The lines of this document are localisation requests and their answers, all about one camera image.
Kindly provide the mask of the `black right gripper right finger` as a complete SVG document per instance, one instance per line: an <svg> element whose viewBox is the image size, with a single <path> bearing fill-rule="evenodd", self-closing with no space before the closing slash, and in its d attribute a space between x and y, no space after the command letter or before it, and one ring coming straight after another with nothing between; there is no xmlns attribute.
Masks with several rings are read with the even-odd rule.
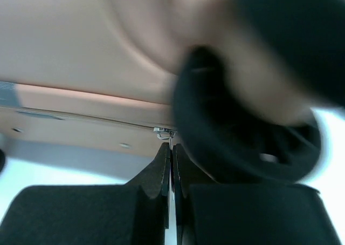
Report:
<svg viewBox="0 0 345 245"><path fill-rule="evenodd" d="M305 185L219 184L172 151L178 244L340 244L319 192Z"/></svg>

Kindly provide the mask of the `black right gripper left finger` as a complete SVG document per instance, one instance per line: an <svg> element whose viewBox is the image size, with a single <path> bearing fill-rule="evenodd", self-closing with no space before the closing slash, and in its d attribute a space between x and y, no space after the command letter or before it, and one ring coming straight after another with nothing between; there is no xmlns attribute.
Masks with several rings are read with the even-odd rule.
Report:
<svg viewBox="0 0 345 245"><path fill-rule="evenodd" d="M124 185L30 186L12 201L1 244L164 244L170 148Z"/></svg>

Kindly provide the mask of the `pink suitcase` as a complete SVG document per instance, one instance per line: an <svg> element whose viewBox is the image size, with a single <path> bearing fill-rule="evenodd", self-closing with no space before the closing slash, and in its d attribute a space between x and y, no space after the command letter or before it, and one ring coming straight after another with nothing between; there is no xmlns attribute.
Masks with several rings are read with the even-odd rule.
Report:
<svg viewBox="0 0 345 245"><path fill-rule="evenodd" d="M153 156L294 183L321 166L316 109L344 94L344 0L1 0L11 141Z"/></svg>

